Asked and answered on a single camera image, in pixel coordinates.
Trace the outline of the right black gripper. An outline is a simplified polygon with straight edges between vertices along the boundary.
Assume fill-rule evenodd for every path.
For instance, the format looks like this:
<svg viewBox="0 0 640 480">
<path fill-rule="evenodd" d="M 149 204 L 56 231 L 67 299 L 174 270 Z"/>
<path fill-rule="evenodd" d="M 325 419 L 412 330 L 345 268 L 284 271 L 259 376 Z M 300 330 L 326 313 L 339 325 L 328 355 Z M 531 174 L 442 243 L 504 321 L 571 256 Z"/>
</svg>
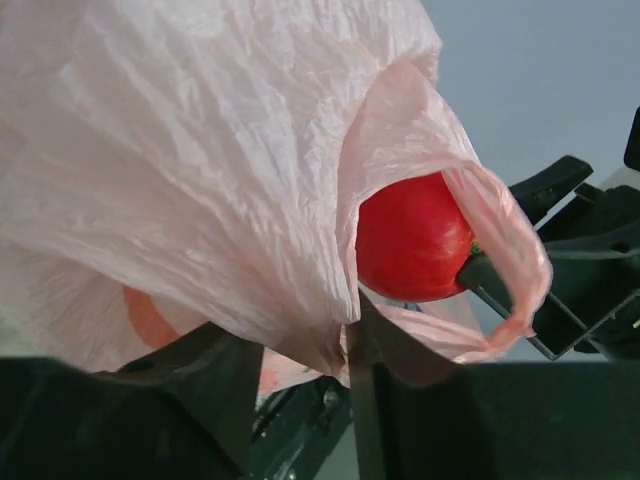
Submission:
<svg viewBox="0 0 640 480">
<path fill-rule="evenodd" d="M 527 339 L 549 360 L 570 352 L 639 358 L 639 191 L 583 183 L 592 173 L 589 163 L 565 155 L 509 187 L 553 266 L 551 289 L 533 317 L 535 335 Z M 512 313 L 507 288 L 484 254 L 471 257 L 457 280 L 504 319 Z"/>
</svg>

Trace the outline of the pink plastic bag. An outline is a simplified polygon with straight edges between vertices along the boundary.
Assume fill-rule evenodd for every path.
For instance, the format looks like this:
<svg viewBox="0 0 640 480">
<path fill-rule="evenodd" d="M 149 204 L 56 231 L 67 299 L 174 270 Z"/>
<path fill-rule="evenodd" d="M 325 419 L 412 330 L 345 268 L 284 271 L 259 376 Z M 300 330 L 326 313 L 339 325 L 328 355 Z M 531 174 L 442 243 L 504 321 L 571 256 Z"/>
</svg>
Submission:
<svg viewBox="0 0 640 480">
<path fill-rule="evenodd" d="M 384 314 L 460 362 L 531 331 L 552 269 L 436 88 L 418 1 L 5 1 L 1 315 L 109 370 L 211 321 L 267 349 L 261 389 L 343 376 L 363 201 L 442 172 L 513 300 Z"/>
</svg>

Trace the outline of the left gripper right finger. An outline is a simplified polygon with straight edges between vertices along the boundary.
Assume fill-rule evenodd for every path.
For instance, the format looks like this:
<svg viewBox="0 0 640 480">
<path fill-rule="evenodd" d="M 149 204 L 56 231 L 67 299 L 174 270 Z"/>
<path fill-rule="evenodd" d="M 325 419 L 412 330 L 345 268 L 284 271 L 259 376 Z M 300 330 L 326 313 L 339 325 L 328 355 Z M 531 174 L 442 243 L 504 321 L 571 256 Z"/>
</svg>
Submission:
<svg viewBox="0 0 640 480">
<path fill-rule="evenodd" d="M 362 478 L 638 477 L 637 363 L 461 365 L 360 304 L 347 343 Z"/>
</svg>

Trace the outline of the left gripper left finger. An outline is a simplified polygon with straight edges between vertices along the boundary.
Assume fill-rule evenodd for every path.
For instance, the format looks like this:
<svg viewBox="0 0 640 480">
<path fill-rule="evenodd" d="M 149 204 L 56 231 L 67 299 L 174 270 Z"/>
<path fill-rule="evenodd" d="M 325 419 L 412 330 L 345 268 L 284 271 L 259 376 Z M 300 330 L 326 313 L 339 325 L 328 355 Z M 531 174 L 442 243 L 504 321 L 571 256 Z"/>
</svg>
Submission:
<svg viewBox="0 0 640 480">
<path fill-rule="evenodd" d="M 5 479 L 240 479 L 263 349 L 206 324 L 114 372 L 1 362 Z"/>
</svg>

